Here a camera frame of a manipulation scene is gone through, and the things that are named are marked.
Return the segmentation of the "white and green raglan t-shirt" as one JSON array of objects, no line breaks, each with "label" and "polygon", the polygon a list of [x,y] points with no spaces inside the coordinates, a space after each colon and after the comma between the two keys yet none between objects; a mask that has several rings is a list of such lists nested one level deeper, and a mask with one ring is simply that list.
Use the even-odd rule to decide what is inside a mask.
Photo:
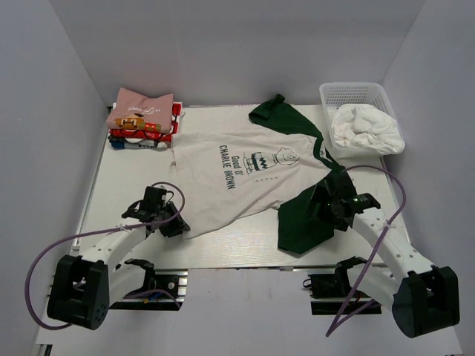
[{"label": "white and green raglan t-shirt", "polygon": [[190,240],[267,209],[278,212],[278,248],[302,255],[334,236],[307,215],[317,184],[342,166],[319,129],[278,94],[227,133],[179,133],[171,141],[170,177],[186,198]]}]

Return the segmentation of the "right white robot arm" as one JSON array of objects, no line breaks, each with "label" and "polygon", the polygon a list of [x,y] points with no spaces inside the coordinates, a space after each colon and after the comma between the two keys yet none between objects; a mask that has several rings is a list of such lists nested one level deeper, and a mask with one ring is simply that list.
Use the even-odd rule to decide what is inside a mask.
[{"label": "right white robot arm", "polygon": [[335,230],[351,228],[373,248],[335,269],[336,289],[350,300],[360,291],[390,310],[402,333],[415,338],[460,321],[455,271],[421,255],[369,193],[358,194],[347,172],[331,173],[315,187],[307,212]]}]

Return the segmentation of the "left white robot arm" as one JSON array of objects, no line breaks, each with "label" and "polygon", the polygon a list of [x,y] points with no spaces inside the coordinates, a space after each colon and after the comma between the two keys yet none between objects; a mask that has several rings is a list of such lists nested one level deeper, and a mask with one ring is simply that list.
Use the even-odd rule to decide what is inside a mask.
[{"label": "left white robot arm", "polygon": [[95,330],[110,306],[124,299],[169,291],[160,287],[154,264],[133,257],[132,251],[153,233],[176,237],[189,230],[182,205],[172,200],[184,193],[169,182],[156,182],[142,199],[130,204],[118,224],[98,231],[100,239],[82,253],[65,255],[56,265],[47,304],[47,316],[67,325]]}]

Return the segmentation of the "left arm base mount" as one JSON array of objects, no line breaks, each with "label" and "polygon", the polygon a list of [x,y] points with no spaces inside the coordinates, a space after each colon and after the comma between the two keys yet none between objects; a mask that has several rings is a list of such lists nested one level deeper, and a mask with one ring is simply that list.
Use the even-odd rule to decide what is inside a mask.
[{"label": "left arm base mount", "polygon": [[182,306],[188,285],[186,270],[156,270],[153,281],[147,286],[128,294],[140,294],[134,299],[122,299],[115,302],[112,310],[177,312]]}]

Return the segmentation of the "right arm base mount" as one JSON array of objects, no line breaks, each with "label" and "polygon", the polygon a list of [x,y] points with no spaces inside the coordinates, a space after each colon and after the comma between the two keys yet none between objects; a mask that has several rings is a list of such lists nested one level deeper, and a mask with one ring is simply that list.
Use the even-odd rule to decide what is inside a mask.
[{"label": "right arm base mount", "polygon": [[[311,312],[314,316],[335,316],[346,297],[338,286],[334,274],[311,274],[302,282],[302,286],[309,291]],[[357,291],[350,299],[343,315],[354,312],[369,300],[366,294]],[[359,314],[381,314],[381,306],[374,302]]]}]

